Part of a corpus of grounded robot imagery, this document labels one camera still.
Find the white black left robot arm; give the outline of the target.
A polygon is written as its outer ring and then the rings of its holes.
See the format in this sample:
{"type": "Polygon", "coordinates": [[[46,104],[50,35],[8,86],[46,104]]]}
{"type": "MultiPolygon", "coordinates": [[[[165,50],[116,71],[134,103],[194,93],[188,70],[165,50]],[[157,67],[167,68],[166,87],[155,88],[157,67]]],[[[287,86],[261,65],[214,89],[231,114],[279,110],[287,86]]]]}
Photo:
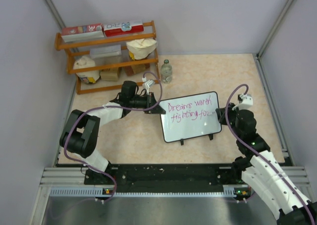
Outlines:
{"type": "Polygon", "coordinates": [[[143,90],[139,94],[136,82],[124,81],[121,91],[109,103],[85,112],[73,110],[59,140],[64,155],[95,171],[95,178],[100,183],[110,182],[110,162],[97,150],[99,128],[111,121],[124,118],[131,111],[166,114],[159,105],[160,100],[156,100],[154,93],[150,91],[155,83],[152,79],[143,78],[143,90]]]}

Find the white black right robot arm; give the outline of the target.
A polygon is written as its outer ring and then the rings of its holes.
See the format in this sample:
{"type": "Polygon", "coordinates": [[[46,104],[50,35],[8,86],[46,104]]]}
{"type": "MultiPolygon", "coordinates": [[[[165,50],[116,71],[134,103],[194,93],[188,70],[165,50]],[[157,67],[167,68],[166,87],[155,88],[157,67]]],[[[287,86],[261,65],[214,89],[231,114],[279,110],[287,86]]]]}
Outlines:
{"type": "Polygon", "coordinates": [[[315,225],[317,204],[290,180],[269,145],[257,133],[257,121],[249,110],[233,103],[215,110],[220,124],[228,126],[241,157],[231,165],[231,177],[248,184],[267,205],[278,225],[315,225]]]}

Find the black framed whiteboard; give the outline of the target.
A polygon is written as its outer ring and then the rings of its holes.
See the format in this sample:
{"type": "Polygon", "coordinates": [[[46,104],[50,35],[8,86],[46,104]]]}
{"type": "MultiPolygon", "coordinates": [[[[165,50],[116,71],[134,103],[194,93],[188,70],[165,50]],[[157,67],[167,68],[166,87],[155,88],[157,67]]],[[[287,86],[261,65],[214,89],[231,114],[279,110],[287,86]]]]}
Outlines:
{"type": "Polygon", "coordinates": [[[209,136],[222,131],[217,115],[208,116],[219,108],[215,91],[162,100],[159,104],[166,114],[160,115],[163,139],[166,143],[209,136]]]}

